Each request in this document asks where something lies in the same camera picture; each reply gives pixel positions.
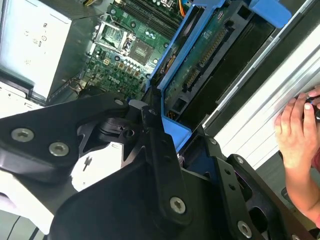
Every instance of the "mounting hole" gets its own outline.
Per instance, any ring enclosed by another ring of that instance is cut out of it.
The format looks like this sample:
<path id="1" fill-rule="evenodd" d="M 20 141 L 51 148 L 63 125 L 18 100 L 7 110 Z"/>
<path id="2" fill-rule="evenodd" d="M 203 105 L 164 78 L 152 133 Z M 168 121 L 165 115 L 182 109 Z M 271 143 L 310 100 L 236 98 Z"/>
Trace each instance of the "mounting hole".
<path id="1" fill-rule="evenodd" d="M 49 146 L 49 152 L 55 157 L 64 157 L 69 153 L 69 147 L 63 142 L 54 142 Z"/>
<path id="2" fill-rule="evenodd" d="M 229 188 L 230 188 L 231 190 L 233 190 L 233 191 L 236 190 L 235 186 L 233 186 L 232 184 L 229 184 Z"/>
<path id="3" fill-rule="evenodd" d="M 17 128 L 11 132 L 11 137 L 21 143 L 26 143 L 34 139 L 35 134 L 28 128 Z"/>
<path id="4" fill-rule="evenodd" d="M 231 175 L 231 172 L 228 169 L 224 169 L 225 173 Z"/>
<path id="5" fill-rule="evenodd" d="M 124 102 L 121 101 L 120 99 L 115 99 L 114 102 L 115 102 L 116 104 L 121 105 L 121 106 L 124 104 Z"/>
<path id="6" fill-rule="evenodd" d="M 125 138 L 131 138 L 133 135 L 135 135 L 135 132 L 131 129 L 129 130 L 126 130 L 124 133 L 123 133 L 123 136 Z"/>
<path id="7" fill-rule="evenodd" d="M 131 26 L 131 28 L 134 29 L 134 28 L 136 28 L 137 24 L 135 21 L 132 21 L 132 22 L 130 22 L 130 26 Z"/>

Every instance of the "screw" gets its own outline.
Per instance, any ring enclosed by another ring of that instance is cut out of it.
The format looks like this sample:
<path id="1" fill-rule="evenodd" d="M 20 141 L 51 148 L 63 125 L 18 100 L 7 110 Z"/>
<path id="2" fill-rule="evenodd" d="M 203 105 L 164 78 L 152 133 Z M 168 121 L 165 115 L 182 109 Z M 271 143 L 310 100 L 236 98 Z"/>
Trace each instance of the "screw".
<path id="1" fill-rule="evenodd" d="M 56 157 L 64 157 L 69 153 L 69 147 L 63 142 L 54 142 L 49 146 L 49 152 Z"/>
<path id="2" fill-rule="evenodd" d="M 244 164 L 244 160 L 241 157 L 237 156 L 236 159 L 240 164 Z"/>
<path id="3" fill-rule="evenodd" d="M 244 221 L 238 221 L 238 229 L 247 239 L 252 237 L 251 229 Z"/>
<path id="4" fill-rule="evenodd" d="M 155 111 L 155 110 L 153 110 L 152 108 L 151 108 L 151 109 L 149 109 L 149 113 L 151 113 L 151 114 L 153 114 L 153 115 L 157 115 L 156 111 Z"/>
<path id="5" fill-rule="evenodd" d="M 26 143 L 34 139 L 35 134 L 28 128 L 17 128 L 11 132 L 11 137 L 21 143 Z"/>
<path id="6" fill-rule="evenodd" d="M 170 207 L 177 214 L 184 214 L 186 211 L 186 205 L 185 205 L 184 201 L 182 201 L 182 199 L 177 196 L 173 196 L 170 199 Z"/>
<path id="7" fill-rule="evenodd" d="M 121 100 L 119 100 L 119 99 L 115 99 L 114 102 L 115 102 L 116 104 L 121 105 L 121 106 L 124 104 L 124 103 L 123 103 Z"/>
<path id="8" fill-rule="evenodd" d="M 217 141 L 216 141 L 216 140 L 214 140 L 213 138 L 210 138 L 210 142 L 211 142 L 212 144 L 214 144 L 214 145 L 216 145 L 216 144 L 217 144 Z"/>
<path id="9" fill-rule="evenodd" d="M 300 240 L 300 238 L 297 235 L 292 234 L 292 240 Z"/>

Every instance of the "black metal bracket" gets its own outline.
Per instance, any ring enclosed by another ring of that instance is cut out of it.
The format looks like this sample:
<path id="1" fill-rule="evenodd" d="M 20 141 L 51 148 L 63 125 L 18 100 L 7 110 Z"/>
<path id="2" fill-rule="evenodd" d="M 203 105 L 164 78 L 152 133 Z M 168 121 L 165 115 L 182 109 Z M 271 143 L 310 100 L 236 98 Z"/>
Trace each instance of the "black metal bracket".
<path id="1" fill-rule="evenodd" d="M 124 100 L 107 93 L 2 118 L 0 167 L 41 182 L 63 181 L 78 161 L 79 145 L 92 133 L 92 125 L 124 117 L 128 109 Z"/>
<path id="2" fill-rule="evenodd" d="M 222 209 L 224 217 L 217 224 L 225 239 L 282 240 L 284 236 L 292 239 L 292 235 L 312 239 L 241 156 L 216 157 L 222 155 L 220 147 L 202 129 L 197 129 L 180 154 L 187 170 L 218 186 L 221 201 L 217 211 Z"/>
<path id="3" fill-rule="evenodd" d="M 121 143 L 122 166 L 134 161 L 150 166 L 150 188 L 157 196 L 151 211 L 157 226 L 186 227 L 193 211 L 172 137 L 164 132 L 161 92 L 151 87 L 144 99 L 147 102 L 137 107 L 107 92 L 0 119 L 0 167 L 57 183 L 70 176 L 79 157 L 110 142 Z M 183 213 L 173 210 L 172 197 L 188 206 Z"/>
<path id="4" fill-rule="evenodd" d="M 246 195 L 246 208 L 252 218 L 257 218 L 256 225 L 262 232 L 267 227 L 268 239 L 312 239 L 311 235 L 295 219 L 289 209 L 282 203 L 276 194 L 268 187 L 247 161 L 232 154 L 227 158 L 227 163 L 233 166 L 239 184 Z"/>

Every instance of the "cable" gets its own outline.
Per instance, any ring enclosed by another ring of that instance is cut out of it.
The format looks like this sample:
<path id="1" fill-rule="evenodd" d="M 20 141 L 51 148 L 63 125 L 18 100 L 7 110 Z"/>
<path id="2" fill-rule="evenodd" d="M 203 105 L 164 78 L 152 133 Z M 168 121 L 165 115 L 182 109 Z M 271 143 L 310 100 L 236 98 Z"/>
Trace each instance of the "cable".
<path id="1" fill-rule="evenodd" d="M 11 231 L 9 232 L 9 235 L 8 235 L 8 237 L 6 238 L 6 240 L 9 240 L 9 238 L 10 238 L 10 236 L 11 236 L 11 233 L 12 233 L 12 231 L 14 230 L 15 225 L 16 225 L 16 223 L 18 222 L 18 220 L 20 219 L 20 217 L 21 217 L 21 216 L 18 216 L 18 218 L 15 220 L 14 224 L 12 225 Z"/>
<path id="2" fill-rule="evenodd" d="M 37 235 L 38 232 L 39 232 L 39 228 L 36 227 L 36 228 L 33 230 L 33 233 L 31 234 L 29 240 L 35 240 L 35 237 L 36 237 L 36 235 Z"/>
<path id="3" fill-rule="evenodd" d="M 180 13 L 181 13 L 182 17 L 185 17 L 186 13 L 185 13 L 184 7 L 182 5 L 182 0 L 178 0 L 178 4 L 179 4 L 179 9 L 180 9 Z"/>

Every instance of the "green circuit board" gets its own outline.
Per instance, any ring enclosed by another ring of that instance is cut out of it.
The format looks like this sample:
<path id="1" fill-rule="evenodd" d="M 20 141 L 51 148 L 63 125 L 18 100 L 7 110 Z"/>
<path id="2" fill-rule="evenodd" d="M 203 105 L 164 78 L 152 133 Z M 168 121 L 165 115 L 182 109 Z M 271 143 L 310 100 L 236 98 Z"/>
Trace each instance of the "green circuit board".
<path id="1" fill-rule="evenodd" d="M 211 55 L 228 33 L 228 30 L 224 27 L 228 17 L 228 9 L 219 9 L 213 14 L 193 49 L 164 91 L 166 111 L 169 111 L 168 105 L 175 100 L 180 91 L 183 88 L 189 89 L 197 77 L 200 76 L 201 68 L 207 64 Z"/>
<path id="2" fill-rule="evenodd" d="M 145 93 L 147 80 L 170 40 L 115 5 L 111 9 L 113 21 L 127 29 L 127 32 L 133 32 L 135 40 L 127 55 L 97 45 L 82 80 L 106 91 L 118 93 L 127 100 L 140 100 Z M 114 48 L 119 47 L 122 39 L 123 32 L 114 28 L 105 27 L 102 32 L 102 41 Z"/>

